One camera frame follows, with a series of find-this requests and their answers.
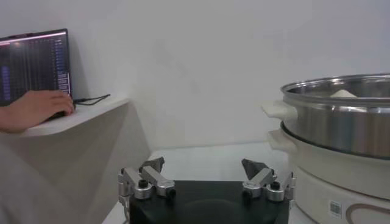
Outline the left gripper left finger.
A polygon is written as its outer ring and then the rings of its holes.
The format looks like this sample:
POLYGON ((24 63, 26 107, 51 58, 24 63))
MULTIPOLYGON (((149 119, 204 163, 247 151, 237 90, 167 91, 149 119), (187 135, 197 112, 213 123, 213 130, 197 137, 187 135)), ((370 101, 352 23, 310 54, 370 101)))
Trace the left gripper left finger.
POLYGON ((167 200, 176 197, 176 184, 162 174, 163 157, 145 161, 135 170, 122 168, 118 174, 118 192, 121 197, 133 196, 137 200, 148 200, 153 194, 167 200))

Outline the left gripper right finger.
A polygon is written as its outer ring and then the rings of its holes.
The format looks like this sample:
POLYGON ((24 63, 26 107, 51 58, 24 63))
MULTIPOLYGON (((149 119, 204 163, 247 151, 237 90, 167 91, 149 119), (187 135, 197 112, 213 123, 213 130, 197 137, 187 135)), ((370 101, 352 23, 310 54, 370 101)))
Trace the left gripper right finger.
POLYGON ((265 163, 242 159, 241 164, 248 178, 242 182, 242 196, 245 203, 250 203, 262 196, 275 203, 294 200, 296 189, 294 172, 290 172, 285 179, 281 179, 275 170, 265 163))

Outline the person's bare hand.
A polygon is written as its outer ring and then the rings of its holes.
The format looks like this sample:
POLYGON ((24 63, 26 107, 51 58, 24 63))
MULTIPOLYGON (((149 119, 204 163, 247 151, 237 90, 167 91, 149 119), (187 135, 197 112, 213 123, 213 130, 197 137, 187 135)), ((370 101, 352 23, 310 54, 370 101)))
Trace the person's bare hand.
POLYGON ((62 91, 28 91, 18 100, 1 107, 1 131, 19 133, 39 125, 56 113, 73 114, 72 98, 62 91))

